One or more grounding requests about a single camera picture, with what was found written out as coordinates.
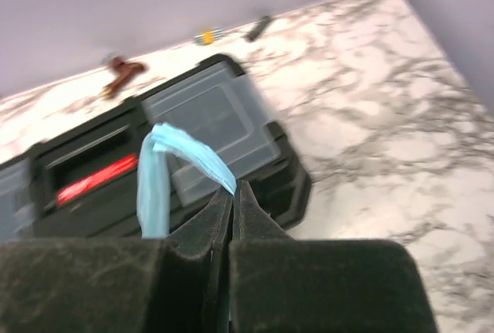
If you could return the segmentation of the light blue plastic bag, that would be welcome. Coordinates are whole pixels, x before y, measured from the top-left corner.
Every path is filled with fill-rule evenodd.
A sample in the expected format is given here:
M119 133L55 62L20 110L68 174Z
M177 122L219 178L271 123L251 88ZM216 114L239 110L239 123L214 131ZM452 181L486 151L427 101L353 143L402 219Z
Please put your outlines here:
M167 153L188 161L230 194L236 191L235 176L209 146L171 124L155 124L143 139L137 166L137 219L145 239L163 239L169 234Z

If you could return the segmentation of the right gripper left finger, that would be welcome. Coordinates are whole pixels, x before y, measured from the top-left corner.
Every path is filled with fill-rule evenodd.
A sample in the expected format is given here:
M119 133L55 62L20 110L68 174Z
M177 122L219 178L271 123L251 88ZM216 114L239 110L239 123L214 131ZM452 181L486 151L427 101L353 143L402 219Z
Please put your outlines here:
M45 238L1 247L3 332L226 332L232 196L163 240Z

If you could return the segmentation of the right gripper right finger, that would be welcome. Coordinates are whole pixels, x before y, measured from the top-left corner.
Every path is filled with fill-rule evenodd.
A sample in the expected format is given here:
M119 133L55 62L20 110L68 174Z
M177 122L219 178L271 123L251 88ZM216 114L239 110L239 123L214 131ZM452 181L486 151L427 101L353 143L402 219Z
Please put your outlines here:
M237 332L435 332L418 267L390 240L295 240L239 182L229 246Z

